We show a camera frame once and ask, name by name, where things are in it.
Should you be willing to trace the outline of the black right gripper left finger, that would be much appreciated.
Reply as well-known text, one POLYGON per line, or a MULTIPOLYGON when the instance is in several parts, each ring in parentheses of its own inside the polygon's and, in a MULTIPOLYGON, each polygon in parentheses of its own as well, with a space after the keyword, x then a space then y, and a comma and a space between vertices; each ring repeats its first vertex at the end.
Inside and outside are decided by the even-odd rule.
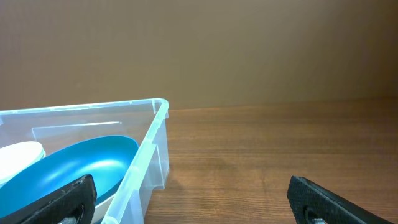
POLYGON ((91 223, 96 198, 97 191, 93 177, 84 175, 2 217, 1 223, 91 223))

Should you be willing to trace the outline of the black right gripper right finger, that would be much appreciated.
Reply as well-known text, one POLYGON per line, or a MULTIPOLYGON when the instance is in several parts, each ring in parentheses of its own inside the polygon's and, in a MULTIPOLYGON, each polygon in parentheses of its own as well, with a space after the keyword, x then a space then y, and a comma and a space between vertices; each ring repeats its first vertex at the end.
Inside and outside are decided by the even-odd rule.
POLYGON ((392 224, 304 177, 291 177, 287 198, 297 223, 392 224))

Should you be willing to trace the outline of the dark blue plate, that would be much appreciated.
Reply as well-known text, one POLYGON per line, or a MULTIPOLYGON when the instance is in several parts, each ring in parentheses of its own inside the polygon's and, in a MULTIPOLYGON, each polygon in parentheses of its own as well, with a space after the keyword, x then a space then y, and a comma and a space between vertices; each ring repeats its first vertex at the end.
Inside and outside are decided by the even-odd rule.
POLYGON ((1 187, 1 217, 88 174, 97 191, 95 205, 101 204, 117 192, 138 148, 138 143, 130 137, 102 136, 41 159, 1 187))

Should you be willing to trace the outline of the light blue bowl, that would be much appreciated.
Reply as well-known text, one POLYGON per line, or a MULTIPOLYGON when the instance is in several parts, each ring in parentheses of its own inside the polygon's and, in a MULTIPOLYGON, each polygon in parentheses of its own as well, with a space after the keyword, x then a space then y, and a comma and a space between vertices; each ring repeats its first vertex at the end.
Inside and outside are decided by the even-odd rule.
POLYGON ((43 145, 36 141, 11 144, 1 148, 1 187, 27 167, 46 156, 43 145))

